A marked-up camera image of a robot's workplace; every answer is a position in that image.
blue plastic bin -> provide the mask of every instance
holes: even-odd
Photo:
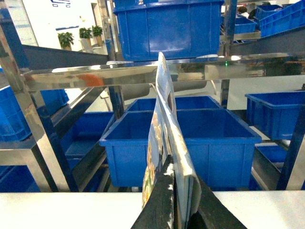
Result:
[[[258,20],[261,20],[265,17],[268,17],[276,12],[278,12],[278,9],[282,9],[283,7],[279,5],[267,5],[267,6],[257,6],[255,11],[255,17]]]
[[[246,94],[247,120],[272,140],[291,139],[305,92]]]
[[[54,114],[64,106],[68,97],[64,90],[42,91],[47,110]],[[0,90],[0,141],[21,141],[31,134],[12,89]]]
[[[125,112],[153,111],[156,99],[137,99],[131,103]],[[177,110],[222,108],[219,103],[210,96],[176,97]]]
[[[239,16],[235,21],[235,33],[249,33],[254,32],[256,23],[246,17]]]
[[[283,163],[286,160],[287,152],[280,146],[256,146],[272,163]]]
[[[66,157],[68,159],[83,158],[113,122],[113,112],[84,113],[61,139],[61,146]]]
[[[10,166],[0,178],[0,192],[39,192],[27,166]]]
[[[260,20],[261,36],[270,36],[305,25],[305,0]]]
[[[114,186],[142,186],[152,112],[129,112],[100,139]],[[224,109],[180,110],[178,122],[196,172],[210,187],[247,187],[261,138]]]
[[[69,101],[68,95],[64,89],[41,91],[41,95],[46,104],[49,115],[55,114]]]
[[[217,54],[223,0],[172,0],[115,7],[126,61]]]

